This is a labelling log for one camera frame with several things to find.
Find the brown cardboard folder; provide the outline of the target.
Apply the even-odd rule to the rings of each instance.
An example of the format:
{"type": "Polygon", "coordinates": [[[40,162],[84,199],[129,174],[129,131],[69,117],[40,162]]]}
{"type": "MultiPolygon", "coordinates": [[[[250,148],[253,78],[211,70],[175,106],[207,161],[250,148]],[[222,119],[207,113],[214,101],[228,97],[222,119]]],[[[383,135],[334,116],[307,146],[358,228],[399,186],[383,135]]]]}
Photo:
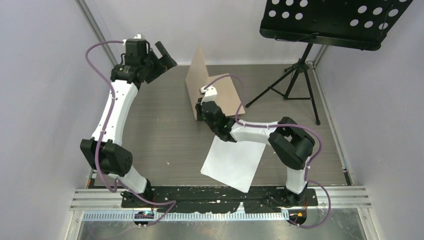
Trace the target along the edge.
{"type": "Polygon", "coordinates": [[[236,91],[233,77],[227,73],[209,76],[203,47],[199,45],[192,58],[185,83],[190,99],[190,105],[195,120],[197,117],[196,104],[198,102],[215,101],[226,116],[246,113],[241,104],[241,98],[236,91]]]}

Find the white paper sheets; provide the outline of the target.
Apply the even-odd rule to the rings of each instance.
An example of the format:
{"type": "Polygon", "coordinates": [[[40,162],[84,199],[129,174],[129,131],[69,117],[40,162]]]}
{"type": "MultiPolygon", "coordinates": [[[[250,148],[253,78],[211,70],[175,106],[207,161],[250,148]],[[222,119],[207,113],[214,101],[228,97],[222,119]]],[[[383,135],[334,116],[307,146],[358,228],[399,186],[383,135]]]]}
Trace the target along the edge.
{"type": "Polygon", "coordinates": [[[264,143],[251,141],[225,142],[216,136],[200,173],[248,193],[265,147],[264,143]]]}

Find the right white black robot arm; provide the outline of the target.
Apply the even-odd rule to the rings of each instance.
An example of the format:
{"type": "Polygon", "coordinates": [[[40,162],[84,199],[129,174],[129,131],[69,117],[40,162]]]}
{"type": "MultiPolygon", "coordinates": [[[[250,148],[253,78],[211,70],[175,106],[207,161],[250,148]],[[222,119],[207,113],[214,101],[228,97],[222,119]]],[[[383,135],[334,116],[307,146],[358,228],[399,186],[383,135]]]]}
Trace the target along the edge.
{"type": "Polygon", "coordinates": [[[218,139],[224,142],[251,142],[273,148],[286,166],[285,198],[291,205],[299,205],[306,197],[307,175],[312,160],[315,138],[313,131],[297,124],[290,117],[262,123],[226,116],[214,101],[198,102],[195,106],[198,121],[205,122],[218,139]]]}

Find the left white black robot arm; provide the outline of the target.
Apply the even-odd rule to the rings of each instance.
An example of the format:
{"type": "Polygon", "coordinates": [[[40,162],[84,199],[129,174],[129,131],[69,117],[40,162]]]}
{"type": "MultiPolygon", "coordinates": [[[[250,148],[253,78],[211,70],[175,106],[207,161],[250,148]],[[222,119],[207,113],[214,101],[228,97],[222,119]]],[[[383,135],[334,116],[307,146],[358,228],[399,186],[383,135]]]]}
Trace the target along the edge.
{"type": "Polygon", "coordinates": [[[125,48],[106,78],[108,99],[100,121],[89,139],[82,139],[80,149],[88,164],[103,178],[105,175],[124,184],[135,192],[134,200],[141,207],[153,202],[153,193],[147,190],[150,182],[133,166],[132,153],[122,146],[123,131],[131,105],[143,83],[149,84],[177,66],[161,41],[155,46],[158,57],[150,43],[139,36],[120,41],[125,48]]]}

